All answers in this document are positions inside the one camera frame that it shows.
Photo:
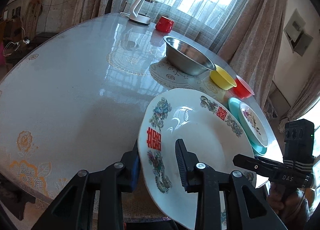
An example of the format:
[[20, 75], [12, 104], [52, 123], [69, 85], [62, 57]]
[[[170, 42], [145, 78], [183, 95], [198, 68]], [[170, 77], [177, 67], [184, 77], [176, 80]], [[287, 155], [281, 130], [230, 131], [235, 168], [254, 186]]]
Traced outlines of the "person's right hand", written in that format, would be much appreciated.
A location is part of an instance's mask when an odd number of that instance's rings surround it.
[[308, 200], [302, 190], [296, 189], [282, 201], [285, 189], [284, 185], [271, 182], [267, 203], [287, 229], [303, 229], [310, 218]]

